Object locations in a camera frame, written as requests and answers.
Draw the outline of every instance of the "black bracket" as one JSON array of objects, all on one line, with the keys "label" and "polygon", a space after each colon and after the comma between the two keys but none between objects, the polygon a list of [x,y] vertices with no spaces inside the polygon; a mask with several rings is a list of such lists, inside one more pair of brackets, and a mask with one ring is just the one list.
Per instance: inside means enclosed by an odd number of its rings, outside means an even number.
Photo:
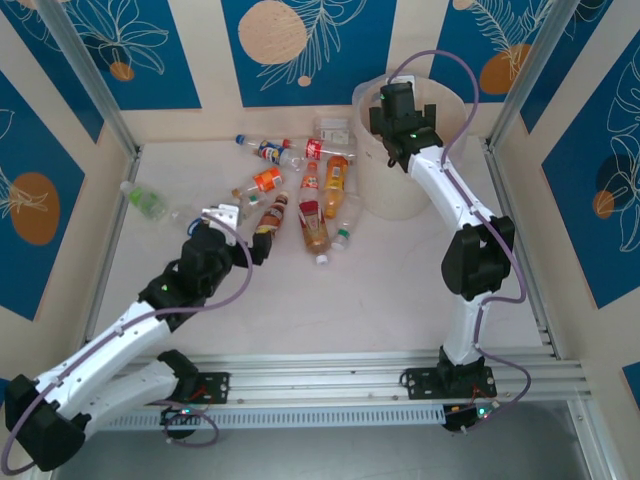
[{"label": "black bracket", "polygon": [[498,395],[493,372],[484,366],[484,357],[466,365],[453,365],[442,347],[436,367],[408,368],[400,376],[400,384],[407,389],[409,400],[473,398],[476,391],[486,398]]}]

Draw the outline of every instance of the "metal bracket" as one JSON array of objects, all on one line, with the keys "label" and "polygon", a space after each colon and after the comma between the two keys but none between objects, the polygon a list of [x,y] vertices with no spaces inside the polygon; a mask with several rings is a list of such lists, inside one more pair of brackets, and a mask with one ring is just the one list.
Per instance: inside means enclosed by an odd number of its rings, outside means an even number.
[{"label": "metal bracket", "polygon": [[494,398],[498,395],[490,367],[484,367],[473,381],[460,380],[454,380],[449,388],[445,388],[437,367],[408,368],[400,376],[400,384],[407,389],[409,400],[471,399],[474,398],[476,391],[482,392],[486,398]]},{"label": "metal bracket", "polygon": [[[195,380],[193,394],[188,399],[190,405],[225,405],[229,394],[227,372],[199,372]],[[170,397],[169,400],[184,401]]]}]

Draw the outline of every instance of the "water bottle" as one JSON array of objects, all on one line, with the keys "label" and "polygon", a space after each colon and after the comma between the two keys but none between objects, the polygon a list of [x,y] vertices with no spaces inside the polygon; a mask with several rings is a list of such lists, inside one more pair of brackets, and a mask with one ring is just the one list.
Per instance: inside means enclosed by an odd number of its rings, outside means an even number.
[{"label": "water bottle", "polygon": [[149,220],[157,222],[169,210],[165,196],[148,185],[124,181],[120,184],[120,190],[127,197],[129,203]]},{"label": "water bottle", "polygon": [[236,143],[254,155],[282,168],[299,172],[304,165],[303,157],[296,155],[295,152],[288,148],[271,143],[261,137],[238,135]]},{"label": "water bottle", "polygon": [[338,233],[333,237],[331,247],[334,250],[344,250],[349,246],[351,234],[362,213],[362,200],[357,195],[347,195],[338,214]]}]

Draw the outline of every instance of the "red bottle label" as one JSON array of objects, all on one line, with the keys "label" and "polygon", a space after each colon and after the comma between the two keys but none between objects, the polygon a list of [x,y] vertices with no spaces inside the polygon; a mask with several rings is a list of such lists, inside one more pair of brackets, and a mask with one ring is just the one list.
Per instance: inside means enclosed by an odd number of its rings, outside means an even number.
[{"label": "red bottle label", "polygon": [[320,155],[322,154],[322,140],[316,140],[315,138],[310,138],[307,142],[306,148],[306,157],[313,158],[314,160],[320,160]]}]

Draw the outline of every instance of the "bottle cap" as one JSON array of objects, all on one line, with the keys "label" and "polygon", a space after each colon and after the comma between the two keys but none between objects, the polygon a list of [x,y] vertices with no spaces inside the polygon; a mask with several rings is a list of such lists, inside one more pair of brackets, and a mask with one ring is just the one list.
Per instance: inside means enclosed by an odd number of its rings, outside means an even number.
[{"label": "bottle cap", "polygon": [[128,195],[131,193],[132,190],[133,190],[133,183],[125,180],[120,184],[120,191],[123,192],[124,194]]}]

